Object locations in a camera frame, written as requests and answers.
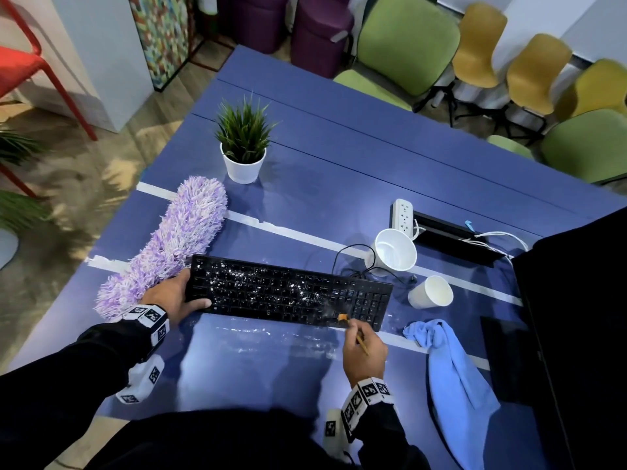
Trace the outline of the person's right hand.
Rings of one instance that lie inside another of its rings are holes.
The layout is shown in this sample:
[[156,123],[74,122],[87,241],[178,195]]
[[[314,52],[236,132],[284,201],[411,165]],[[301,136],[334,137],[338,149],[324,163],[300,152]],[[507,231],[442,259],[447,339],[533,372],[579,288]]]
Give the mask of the person's right hand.
[[343,369],[351,388],[364,379],[384,378],[388,347],[370,325],[366,346],[370,356],[365,355],[359,344],[344,344],[342,348]]

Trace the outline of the small wooden handle brush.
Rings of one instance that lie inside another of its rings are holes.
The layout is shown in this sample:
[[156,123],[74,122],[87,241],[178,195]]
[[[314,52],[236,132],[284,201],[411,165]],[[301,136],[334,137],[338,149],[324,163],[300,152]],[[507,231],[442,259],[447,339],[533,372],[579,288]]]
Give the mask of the small wooden handle brush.
[[[338,322],[341,324],[345,324],[347,327],[350,327],[350,317],[348,314],[340,313],[338,315]],[[356,334],[356,342],[359,344],[363,352],[366,356],[370,356],[369,350],[364,342],[363,334],[360,330],[357,331]]]

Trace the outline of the black computer keyboard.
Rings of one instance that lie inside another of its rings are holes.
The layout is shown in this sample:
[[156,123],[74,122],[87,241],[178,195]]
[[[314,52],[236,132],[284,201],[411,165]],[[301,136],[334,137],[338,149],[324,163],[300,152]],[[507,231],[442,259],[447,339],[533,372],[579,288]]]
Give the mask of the black computer keyboard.
[[242,260],[194,255],[188,301],[207,313],[311,326],[342,327],[354,318],[380,331],[393,285]]

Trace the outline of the person's left forearm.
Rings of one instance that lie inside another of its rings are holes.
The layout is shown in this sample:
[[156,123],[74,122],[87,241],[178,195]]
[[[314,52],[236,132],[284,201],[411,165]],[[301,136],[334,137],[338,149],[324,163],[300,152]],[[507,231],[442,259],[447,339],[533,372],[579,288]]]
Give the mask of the person's left forearm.
[[77,340],[0,376],[0,470],[43,470],[88,430],[105,398],[152,350],[137,321],[92,326]]

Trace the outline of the person's right forearm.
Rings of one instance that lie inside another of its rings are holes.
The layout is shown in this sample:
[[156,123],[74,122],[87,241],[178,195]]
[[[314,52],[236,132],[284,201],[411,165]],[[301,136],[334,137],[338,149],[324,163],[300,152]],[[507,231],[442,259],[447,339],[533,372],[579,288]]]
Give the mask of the person's right forearm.
[[362,442],[358,455],[364,470],[431,470],[422,451],[407,442],[391,403],[368,406],[352,434]]

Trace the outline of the white marker wristband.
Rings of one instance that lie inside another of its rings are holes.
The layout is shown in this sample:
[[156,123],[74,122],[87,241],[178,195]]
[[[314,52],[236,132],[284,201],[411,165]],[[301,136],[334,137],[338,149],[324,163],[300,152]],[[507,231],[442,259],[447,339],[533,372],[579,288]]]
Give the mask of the white marker wristband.
[[364,379],[352,388],[341,408],[342,425],[349,443],[355,440],[354,431],[367,408],[381,402],[392,405],[397,411],[394,397],[383,379]]
[[136,321],[150,332],[151,346],[160,346],[170,332],[170,320],[166,311],[158,305],[135,305],[122,316],[122,320]]

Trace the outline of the purple fluffy duster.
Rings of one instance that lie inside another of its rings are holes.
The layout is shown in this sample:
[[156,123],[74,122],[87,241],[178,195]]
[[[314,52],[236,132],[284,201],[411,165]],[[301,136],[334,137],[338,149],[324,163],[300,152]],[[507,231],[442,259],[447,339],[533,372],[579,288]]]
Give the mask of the purple fluffy duster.
[[202,176],[185,180],[128,269],[110,276],[100,287],[95,302],[100,317],[120,318],[149,288],[176,276],[194,254],[204,254],[223,228],[227,206],[222,182]]

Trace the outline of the small white paper cup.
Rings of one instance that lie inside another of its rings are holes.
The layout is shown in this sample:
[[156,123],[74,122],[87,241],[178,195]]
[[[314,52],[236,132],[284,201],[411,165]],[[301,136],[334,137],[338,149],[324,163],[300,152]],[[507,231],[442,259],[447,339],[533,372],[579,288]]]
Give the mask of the small white paper cup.
[[453,302],[453,290],[441,276],[429,276],[408,293],[409,304],[416,309],[440,308]]

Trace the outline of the large white paper cup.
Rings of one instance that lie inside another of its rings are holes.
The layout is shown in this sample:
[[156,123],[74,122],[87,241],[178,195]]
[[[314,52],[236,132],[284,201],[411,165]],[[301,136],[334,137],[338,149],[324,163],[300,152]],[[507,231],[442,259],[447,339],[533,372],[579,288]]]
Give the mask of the large white paper cup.
[[418,253],[412,239],[400,230],[381,230],[364,260],[366,271],[375,276],[411,271],[416,265]]

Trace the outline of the person's black clothing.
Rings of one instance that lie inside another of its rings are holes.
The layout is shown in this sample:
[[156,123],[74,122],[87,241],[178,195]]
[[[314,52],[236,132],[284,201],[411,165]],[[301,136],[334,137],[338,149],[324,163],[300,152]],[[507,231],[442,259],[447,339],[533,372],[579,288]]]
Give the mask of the person's black clothing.
[[312,431],[313,420],[282,409],[160,414],[131,421],[84,470],[357,470]]

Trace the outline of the large green floor plant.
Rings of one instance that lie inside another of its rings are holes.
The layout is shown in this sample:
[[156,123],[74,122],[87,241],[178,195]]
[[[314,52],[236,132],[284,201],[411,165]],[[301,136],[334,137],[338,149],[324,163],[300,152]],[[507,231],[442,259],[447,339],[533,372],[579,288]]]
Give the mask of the large green floor plant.
[[45,151],[40,141],[0,123],[0,177],[18,189],[13,192],[0,188],[0,270],[16,255],[19,233],[49,216],[42,200],[11,170],[11,166],[35,160]]

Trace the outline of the black computer monitor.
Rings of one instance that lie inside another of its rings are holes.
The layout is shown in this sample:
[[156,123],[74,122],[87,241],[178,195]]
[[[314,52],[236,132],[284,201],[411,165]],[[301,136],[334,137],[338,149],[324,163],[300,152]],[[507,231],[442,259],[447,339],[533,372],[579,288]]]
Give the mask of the black computer monitor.
[[512,260],[521,321],[482,318],[493,391],[551,470],[627,470],[627,207]]

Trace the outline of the purple round stool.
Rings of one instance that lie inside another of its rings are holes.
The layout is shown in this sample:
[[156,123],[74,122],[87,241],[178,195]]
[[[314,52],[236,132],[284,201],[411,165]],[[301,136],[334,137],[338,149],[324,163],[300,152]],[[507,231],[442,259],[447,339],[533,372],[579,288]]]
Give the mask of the purple round stool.
[[217,0],[217,20],[223,34],[237,44],[273,54],[285,37],[288,0]]
[[350,0],[298,0],[290,48],[291,63],[332,79],[340,68],[354,16]]

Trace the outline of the green office chair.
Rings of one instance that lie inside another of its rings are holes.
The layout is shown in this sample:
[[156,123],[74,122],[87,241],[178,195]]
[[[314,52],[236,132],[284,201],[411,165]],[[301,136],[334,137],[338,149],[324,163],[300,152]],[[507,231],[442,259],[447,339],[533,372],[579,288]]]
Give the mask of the green office chair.
[[533,149],[495,134],[487,141],[587,183],[627,179],[627,115],[614,110],[593,110],[563,121]]
[[334,82],[419,112],[460,42],[458,21],[429,0],[376,0],[362,23],[356,65]]

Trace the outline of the red metal chair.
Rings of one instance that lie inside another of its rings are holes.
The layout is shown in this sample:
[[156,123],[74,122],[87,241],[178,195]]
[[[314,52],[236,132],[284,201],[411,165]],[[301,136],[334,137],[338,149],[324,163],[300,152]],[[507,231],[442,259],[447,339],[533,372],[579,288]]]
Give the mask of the red metal chair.
[[24,17],[10,0],[0,0],[0,6],[12,17],[31,45],[31,51],[20,51],[11,47],[0,46],[0,97],[12,92],[21,84],[42,71],[49,78],[54,88],[60,94],[67,107],[74,114],[78,122],[92,141],[98,141],[91,125],[89,125],[78,109],[76,103],[61,84],[51,66],[42,57],[42,48],[39,40],[28,26]]

